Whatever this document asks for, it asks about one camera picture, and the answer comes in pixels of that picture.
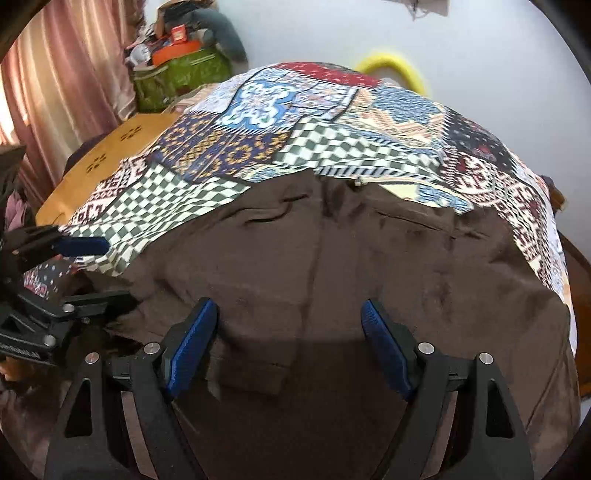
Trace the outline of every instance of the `black clamp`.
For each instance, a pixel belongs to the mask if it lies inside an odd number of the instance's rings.
[[[376,300],[364,303],[361,322],[388,384],[409,402],[372,479],[421,478],[453,391],[457,401],[452,433],[441,471],[432,478],[533,479],[525,429],[490,354],[467,360],[443,355],[431,343],[417,343]]]
[[[22,285],[24,272],[57,254],[104,255],[104,238],[72,238],[56,226],[42,226],[8,232],[0,246],[0,358],[61,365],[84,325],[104,325],[137,305],[127,291],[66,297],[55,305]]]
[[[217,305],[201,299],[162,342],[134,356],[104,360],[89,353],[60,410],[44,478],[147,478],[138,471],[123,415],[121,391],[131,391],[158,478],[205,480],[170,402],[189,387],[217,317]]]

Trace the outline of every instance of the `patterned cloth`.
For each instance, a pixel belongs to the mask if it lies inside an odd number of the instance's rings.
[[[457,212],[494,207],[538,278],[568,301],[544,182],[457,112],[342,67],[281,63],[211,87],[147,161],[140,180],[119,183],[124,192],[109,207],[82,207],[87,223],[70,233],[103,235],[112,244],[106,257],[82,259],[84,267],[119,274],[150,241],[231,202],[248,183],[313,168]],[[124,176],[122,169],[115,176]]]

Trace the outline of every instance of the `wooden furniture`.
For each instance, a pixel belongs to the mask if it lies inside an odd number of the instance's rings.
[[[564,236],[560,241],[569,271],[570,294],[577,320],[577,373],[581,397],[591,395],[591,265]]]

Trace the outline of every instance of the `brown blanket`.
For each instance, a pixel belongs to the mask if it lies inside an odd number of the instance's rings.
[[[178,401],[211,480],[371,476],[405,403],[365,344],[359,310],[369,297],[448,355],[493,355],[537,476],[578,427],[567,307],[493,209],[457,216],[304,171],[175,228],[124,277],[141,304],[114,329],[142,342],[201,296],[220,306],[209,382]]]

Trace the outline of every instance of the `pink curtain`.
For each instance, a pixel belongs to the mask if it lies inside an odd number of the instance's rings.
[[[134,112],[125,0],[52,0],[2,61],[0,142],[27,146],[21,179],[39,206],[83,142]]]

